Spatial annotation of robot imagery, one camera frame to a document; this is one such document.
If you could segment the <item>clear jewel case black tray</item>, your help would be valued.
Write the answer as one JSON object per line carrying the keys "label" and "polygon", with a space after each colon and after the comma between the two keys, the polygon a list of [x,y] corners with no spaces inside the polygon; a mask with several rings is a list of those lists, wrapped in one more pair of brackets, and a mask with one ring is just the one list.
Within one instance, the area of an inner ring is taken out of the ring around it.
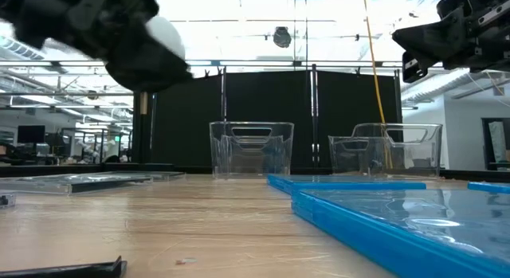
{"label": "clear jewel case black tray", "polygon": [[173,171],[109,171],[100,172],[100,175],[115,176],[120,178],[144,178],[153,182],[165,182],[184,175],[183,172]]}
{"label": "clear jewel case black tray", "polygon": [[153,178],[145,174],[59,174],[0,178],[0,190],[74,195],[130,186],[145,186],[152,183]]}

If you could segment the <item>clear reflective jewel case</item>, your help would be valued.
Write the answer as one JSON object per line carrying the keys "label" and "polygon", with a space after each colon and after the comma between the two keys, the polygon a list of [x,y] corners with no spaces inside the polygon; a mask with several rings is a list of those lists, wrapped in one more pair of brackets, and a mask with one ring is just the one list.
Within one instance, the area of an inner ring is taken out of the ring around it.
{"label": "clear reflective jewel case", "polygon": [[0,209],[14,207],[17,195],[12,192],[0,192]]}

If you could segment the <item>white globe lamp black base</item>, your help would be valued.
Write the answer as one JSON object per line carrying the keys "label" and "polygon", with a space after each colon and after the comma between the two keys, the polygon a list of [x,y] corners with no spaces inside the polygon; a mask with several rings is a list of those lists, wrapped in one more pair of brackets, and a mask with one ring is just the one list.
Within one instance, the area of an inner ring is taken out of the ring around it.
{"label": "white globe lamp black base", "polygon": [[120,40],[106,70],[116,83],[135,95],[131,160],[149,163],[157,94],[193,79],[182,37],[171,22],[160,16],[137,24]]}

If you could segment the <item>black partition curtain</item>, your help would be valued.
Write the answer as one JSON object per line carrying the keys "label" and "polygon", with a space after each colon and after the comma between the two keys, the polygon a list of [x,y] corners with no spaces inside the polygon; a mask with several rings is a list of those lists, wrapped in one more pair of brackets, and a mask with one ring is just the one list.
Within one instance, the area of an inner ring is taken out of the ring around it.
{"label": "black partition curtain", "polygon": [[212,170],[209,125],[215,121],[293,123],[291,172],[327,174],[328,136],[349,136],[360,123],[400,123],[392,76],[326,71],[239,72],[176,84],[148,100],[135,119],[134,159]]}

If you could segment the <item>black plastic strip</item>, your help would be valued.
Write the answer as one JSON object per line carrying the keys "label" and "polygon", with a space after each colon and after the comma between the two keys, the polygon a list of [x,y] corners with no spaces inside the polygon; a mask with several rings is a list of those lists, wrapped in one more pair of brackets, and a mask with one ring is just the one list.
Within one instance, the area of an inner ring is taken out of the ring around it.
{"label": "black plastic strip", "polygon": [[0,278],[123,278],[128,262],[115,261],[0,272]]}

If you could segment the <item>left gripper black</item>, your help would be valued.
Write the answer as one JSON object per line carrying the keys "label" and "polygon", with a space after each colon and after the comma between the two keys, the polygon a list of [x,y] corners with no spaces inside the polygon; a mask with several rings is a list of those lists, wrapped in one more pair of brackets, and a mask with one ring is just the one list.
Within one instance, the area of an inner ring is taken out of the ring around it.
{"label": "left gripper black", "polygon": [[34,48],[51,38],[105,58],[116,81],[192,80],[178,30],[144,25],[158,12],[156,0],[0,0],[0,19]]}

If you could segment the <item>black aluminium table frame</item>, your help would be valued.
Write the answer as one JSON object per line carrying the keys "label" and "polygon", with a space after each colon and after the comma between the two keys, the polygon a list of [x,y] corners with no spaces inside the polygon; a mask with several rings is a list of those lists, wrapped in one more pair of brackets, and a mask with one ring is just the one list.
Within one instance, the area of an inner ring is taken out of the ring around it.
{"label": "black aluminium table frame", "polygon": [[[28,177],[55,174],[83,174],[110,171],[170,171],[187,174],[212,174],[211,167],[204,166],[174,166],[166,163],[101,163],[101,164],[71,164],[63,166],[7,166],[0,165],[0,178]],[[510,172],[491,170],[445,170],[440,169],[440,176],[473,182],[502,182],[510,183]]]}

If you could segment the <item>black computer monitor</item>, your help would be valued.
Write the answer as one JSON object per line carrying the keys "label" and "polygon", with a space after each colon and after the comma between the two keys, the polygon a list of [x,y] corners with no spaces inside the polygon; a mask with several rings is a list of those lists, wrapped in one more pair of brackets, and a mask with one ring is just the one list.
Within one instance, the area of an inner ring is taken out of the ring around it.
{"label": "black computer monitor", "polygon": [[43,143],[45,125],[19,125],[17,143]]}

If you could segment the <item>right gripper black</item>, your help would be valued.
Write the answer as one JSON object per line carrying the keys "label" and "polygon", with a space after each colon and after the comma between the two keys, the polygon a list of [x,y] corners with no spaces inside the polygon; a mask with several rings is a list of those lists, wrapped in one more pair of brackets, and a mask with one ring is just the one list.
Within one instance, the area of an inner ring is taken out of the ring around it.
{"label": "right gripper black", "polygon": [[402,80],[414,83],[428,75],[419,63],[472,71],[510,71],[510,0],[441,0],[441,20],[394,31],[405,49]]}

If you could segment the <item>black ceiling dome device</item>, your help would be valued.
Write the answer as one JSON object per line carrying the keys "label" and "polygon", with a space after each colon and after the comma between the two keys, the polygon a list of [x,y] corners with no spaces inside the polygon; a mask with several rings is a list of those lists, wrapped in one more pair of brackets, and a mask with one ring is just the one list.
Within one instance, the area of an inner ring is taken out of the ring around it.
{"label": "black ceiling dome device", "polygon": [[275,28],[273,34],[273,43],[283,49],[288,48],[292,43],[292,37],[285,26],[278,26]]}

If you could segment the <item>clear plastic storage bin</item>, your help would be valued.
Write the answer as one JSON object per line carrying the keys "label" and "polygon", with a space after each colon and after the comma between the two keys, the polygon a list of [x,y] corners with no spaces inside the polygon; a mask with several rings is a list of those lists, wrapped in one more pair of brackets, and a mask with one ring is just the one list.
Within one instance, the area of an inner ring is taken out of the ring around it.
{"label": "clear plastic storage bin", "polygon": [[293,123],[217,121],[209,128],[215,178],[290,173]]}
{"label": "clear plastic storage bin", "polygon": [[361,123],[328,137],[332,173],[370,180],[437,179],[442,125]]}

